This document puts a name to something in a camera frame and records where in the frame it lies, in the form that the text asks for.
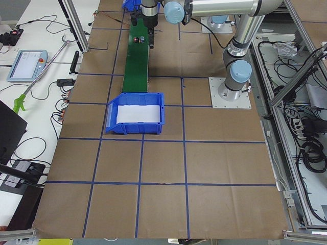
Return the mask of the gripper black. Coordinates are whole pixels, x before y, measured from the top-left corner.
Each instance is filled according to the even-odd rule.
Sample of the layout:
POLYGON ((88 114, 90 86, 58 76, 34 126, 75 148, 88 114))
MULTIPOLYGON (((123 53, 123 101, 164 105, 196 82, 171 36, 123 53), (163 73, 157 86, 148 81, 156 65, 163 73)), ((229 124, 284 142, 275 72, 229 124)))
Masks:
POLYGON ((158 25, 158 1, 141 0, 144 25, 148 28, 149 48, 154 48, 154 27, 158 25))

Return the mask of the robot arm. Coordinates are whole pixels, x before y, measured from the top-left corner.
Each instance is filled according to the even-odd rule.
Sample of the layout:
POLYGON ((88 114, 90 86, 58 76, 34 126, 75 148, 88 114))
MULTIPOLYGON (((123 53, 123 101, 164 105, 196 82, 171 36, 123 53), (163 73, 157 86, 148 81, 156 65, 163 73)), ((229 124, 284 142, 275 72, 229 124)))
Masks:
POLYGON ((235 24, 234 21, 229 20, 228 15, 219 15, 219 16, 212 16, 208 18, 208 23, 213 27, 213 28, 222 28, 225 27, 226 25, 233 26, 235 24))
POLYGON ((187 25, 195 17, 213 17, 221 15, 240 15, 233 38, 224 48, 223 61, 226 78, 218 88, 221 98, 236 101, 242 94, 242 88, 248 82, 252 67, 244 59, 265 15, 277 9, 282 1, 161 1, 166 21, 176 25, 187 25))

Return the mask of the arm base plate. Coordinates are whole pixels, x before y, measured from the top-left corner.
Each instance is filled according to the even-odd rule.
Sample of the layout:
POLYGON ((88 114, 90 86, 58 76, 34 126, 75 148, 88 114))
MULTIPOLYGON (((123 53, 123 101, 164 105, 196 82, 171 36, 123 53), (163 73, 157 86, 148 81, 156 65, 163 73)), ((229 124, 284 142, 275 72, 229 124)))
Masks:
POLYGON ((217 34, 232 33, 232 21, 229 20, 228 15, 201 17, 201 23, 209 27, 214 33, 217 34))
POLYGON ((208 80, 214 109, 251 109, 246 85, 240 91, 231 91, 225 86, 225 78, 209 77, 208 80))

